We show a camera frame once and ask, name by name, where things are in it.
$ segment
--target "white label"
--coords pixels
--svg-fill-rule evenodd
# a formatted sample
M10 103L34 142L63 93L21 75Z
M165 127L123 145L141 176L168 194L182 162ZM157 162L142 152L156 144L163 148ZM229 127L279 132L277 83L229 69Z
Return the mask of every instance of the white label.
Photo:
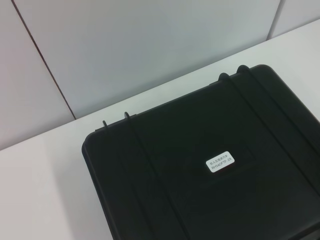
M215 173L216 171L219 171L220 169L223 169L224 167L234 162L235 162L235 159L231 156L230 152L225 151L224 153L221 153L220 155L215 156L214 158L211 158L205 163L210 169L210 171L212 173Z

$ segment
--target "white table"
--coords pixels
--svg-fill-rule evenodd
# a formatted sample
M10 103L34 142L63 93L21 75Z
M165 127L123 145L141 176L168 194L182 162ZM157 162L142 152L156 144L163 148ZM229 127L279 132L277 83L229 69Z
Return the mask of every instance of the white table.
M320 20L0 151L0 239L112 240L81 146L130 115L232 75L271 66L320 120Z

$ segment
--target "white wall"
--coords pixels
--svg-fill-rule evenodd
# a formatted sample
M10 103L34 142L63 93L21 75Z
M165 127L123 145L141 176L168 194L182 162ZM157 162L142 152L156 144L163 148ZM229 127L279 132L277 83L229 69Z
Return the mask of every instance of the white wall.
M72 120L11 1L0 1L0 150Z
M280 0L15 0L76 117L266 40Z
M320 19L320 0L281 0L269 38Z

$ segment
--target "black case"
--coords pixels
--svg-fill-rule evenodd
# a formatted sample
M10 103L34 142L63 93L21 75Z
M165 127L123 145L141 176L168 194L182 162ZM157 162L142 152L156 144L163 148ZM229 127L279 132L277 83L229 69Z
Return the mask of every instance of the black case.
M320 124L266 65L126 114L82 153L115 240L320 237Z

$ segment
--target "case lid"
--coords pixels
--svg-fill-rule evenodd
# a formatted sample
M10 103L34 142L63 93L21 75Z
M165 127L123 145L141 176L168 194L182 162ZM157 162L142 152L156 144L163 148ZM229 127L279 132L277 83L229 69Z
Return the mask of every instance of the case lid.
M320 237L320 124L268 66L127 114L82 153L115 240Z

